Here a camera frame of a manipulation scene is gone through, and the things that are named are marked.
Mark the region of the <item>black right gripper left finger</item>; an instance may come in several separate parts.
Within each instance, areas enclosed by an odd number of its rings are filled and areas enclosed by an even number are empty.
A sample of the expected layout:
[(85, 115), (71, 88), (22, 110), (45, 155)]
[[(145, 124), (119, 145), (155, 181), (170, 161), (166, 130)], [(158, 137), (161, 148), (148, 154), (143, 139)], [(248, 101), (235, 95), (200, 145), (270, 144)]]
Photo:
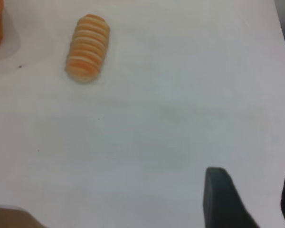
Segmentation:
[(228, 172), (208, 167), (205, 173), (203, 213), (207, 228), (257, 228)]

